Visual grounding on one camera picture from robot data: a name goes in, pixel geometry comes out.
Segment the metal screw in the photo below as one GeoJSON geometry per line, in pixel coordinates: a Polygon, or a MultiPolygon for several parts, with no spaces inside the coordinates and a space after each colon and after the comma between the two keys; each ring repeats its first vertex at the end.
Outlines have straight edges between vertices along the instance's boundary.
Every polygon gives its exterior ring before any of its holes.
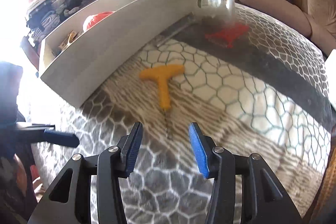
{"type": "Polygon", "coordinates": [[[216,153],[223,153],[224,148],[221,146],[216,146],[213,150],[215,150],[216,153]]]}
{"type": "Polygon", "coordinates": [[[81,154],[74,154],[74,155],[72,156],[72,159],[73,159],[73,160],[80,160],[81,157],[82,157],[81,154]]]}
{"type": "Polygon", "coordinates": [[[109,148],[109,152],[111,152],[111,153],[114,153],[114,152],[117,152],[118,151],[118,146],[111,146],[110,148],[109,148]]]}
{"type": "Polygon", "coordinates": [[[254,160],[260,160],[261,156],[258,153],[253,153],[252,154],[252,159],[254,160]]]}

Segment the blue gripper pad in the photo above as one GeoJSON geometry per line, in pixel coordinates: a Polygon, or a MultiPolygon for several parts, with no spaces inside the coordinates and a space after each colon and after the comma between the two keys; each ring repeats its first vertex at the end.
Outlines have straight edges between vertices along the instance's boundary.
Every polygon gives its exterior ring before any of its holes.
{"type": "Polygon", "coordinates": [[[43,139],[41,141],[74,148],[79,146],[78,137],[72,133],[46,129],[42,136],[43,139]]]}
{"type": "Polygon", "coordinates": [[[208,157],[203,148],[202,142],[197,134],[195,126],[193,123],[189,126],[189,139],[191,147],[194,151],[196,162],[198,165],[198,170],[202,173],[203,177],[209,178],[209,167],[208,167],[208,157]]]}
{"type": "Polygon", "coordinates": [[[134,134],[134,138],[127,152],[127,160],[126,160],[126,169],[125,171],[128,173],[132,173],[135,167],[135,162],[137,161],[138,152],[140,149],[141,141],[142,141],[142,123],[139,122],[139,126],[136,129],[134,134]]]}

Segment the black metal bracket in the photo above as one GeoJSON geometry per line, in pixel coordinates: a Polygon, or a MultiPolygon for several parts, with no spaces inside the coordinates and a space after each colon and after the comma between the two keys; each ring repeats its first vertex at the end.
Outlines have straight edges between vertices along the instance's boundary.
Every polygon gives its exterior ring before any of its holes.
{"type": "Polygon", "coordinates": [[[216,146],[193,123],[206,155],[209,175],[214,178],[206,224],[233,223],[236,197],[236,175],[241,175],[241,224],[297,224],[301,216],[293,201],[261,155],[234,155],[216,146]]]}
{"type": "Polygon", "coordinates": [[[100,155],[74,154],[62,168],[29,218],[28,224],[91,223],[91,176],[97,175],[97,206],[100,224],[126,224],[119,178],[133,172],[142,140],[142,124],[120,138],[100,155]]]}
{"type": "MultiPolygon", "coordinates": [[[[203,155],[201,161],[197,161],[199,169],[206,178],[214,178],[205,224],[233,223],[236,175],[241,175],[242,180],[241,224],[302,222],[290,196],[259,154],[233,155],[204,136],[197,123],[191,126],[196,132],[193,133],[195,138],[190,137],[194,153],[203,155]]],[[[119,178],[127,178],[133,171],[141,139],[142,124],[137,122],[129,135],[121,137],[116,146],[100,155],[73,155],[43,195],[28,224],[91,223],[92,175],[97,175],[99,223],[127,224],[119,178]]]]}

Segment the t-handle drill bit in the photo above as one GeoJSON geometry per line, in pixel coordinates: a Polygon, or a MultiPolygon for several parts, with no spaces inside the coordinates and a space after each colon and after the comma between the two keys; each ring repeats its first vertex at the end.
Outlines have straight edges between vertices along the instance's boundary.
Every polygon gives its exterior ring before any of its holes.
{"type": "Polygon", "coordinates": [[[172,139],[172,134],[168,129],[168,122],[167,122],[168,111],[171,108],[169,90],[168,90],[168,80],[173,76],[182,73],[184,73],[183,65],[172,64],[145,69],[139,74],[140,79],[153,80],[157,83],[157,87],[159,89],[160,107],[163,109],[165,115],[166,134],[168,139],[172,139]]]}

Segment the yellow t-handle tool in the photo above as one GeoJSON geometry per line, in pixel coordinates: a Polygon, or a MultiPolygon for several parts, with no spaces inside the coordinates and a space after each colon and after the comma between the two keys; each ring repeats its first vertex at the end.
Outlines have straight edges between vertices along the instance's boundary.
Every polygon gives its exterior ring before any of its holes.
{"type": "MultiPolygon", "coordinates": [[[[182,73],[184,73],[184,65],[172,64],[145,69],[139,74],[140,79],[152,80],[157,83],[157,87],[159,89],[160,107],[164,111],[166,123],[167,123],[166,112],[171,108],[169,91],[168,91],[168,80],[173,76],[182,73]]],[[[167,125],[166,125],[166,133],[167,138],[171,139],[172,136],[168,132],[167,125]]]]}

